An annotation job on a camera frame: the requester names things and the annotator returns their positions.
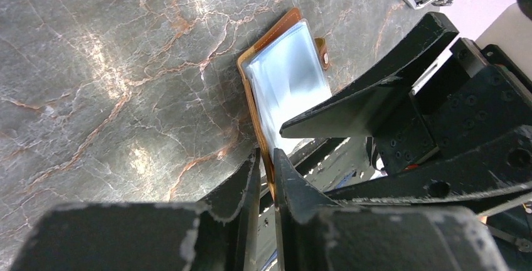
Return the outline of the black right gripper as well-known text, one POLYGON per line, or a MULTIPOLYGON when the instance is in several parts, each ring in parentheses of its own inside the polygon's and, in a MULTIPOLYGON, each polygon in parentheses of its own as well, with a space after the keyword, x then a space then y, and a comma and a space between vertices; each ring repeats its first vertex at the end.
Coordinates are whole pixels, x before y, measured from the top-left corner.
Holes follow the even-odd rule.
POLYGON ((367 72, 282 124, 285 138, 377 131, 371 164, 392 175, 328 197, 359 205, 458 205, 478 215, 531 199, 530 73, 497 45, 479 48, 461 38, 429 81, 409 93, 458 33, 445 14, 425 14, 367 72), (444 160, 421 166, 436 159, 444 160))

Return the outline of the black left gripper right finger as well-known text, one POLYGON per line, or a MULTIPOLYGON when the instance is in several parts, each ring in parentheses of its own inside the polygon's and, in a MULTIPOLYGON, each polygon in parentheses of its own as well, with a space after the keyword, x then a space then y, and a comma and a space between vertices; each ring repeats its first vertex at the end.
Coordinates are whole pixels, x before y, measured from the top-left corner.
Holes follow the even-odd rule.
POLYGON ((327 270, 320 213, 340 204, 297 172, 282 149, 274 149, 274 202, 280 270, 327 270))

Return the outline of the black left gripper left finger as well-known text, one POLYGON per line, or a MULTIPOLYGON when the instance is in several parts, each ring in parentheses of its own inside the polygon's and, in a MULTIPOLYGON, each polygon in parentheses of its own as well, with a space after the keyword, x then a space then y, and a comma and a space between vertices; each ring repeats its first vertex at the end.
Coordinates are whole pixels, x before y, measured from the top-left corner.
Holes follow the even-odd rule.
POLYGON ((200 270, 255 270, 260 202, 260 149, 201 198, 200 270))

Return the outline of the brown leather card holder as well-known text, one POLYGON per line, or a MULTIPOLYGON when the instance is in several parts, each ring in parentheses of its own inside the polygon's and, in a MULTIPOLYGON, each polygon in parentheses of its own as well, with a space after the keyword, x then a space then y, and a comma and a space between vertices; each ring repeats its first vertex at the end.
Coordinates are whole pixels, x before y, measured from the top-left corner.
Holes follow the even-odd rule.
POLYGON ((301 138, 282 137, 282 124, 331 97, 324 75, 329 66, 326 40, 312 36, 298 8, 288 10, 237 58, 272 196, 274 149, 289 154, 302 142, 301 138))

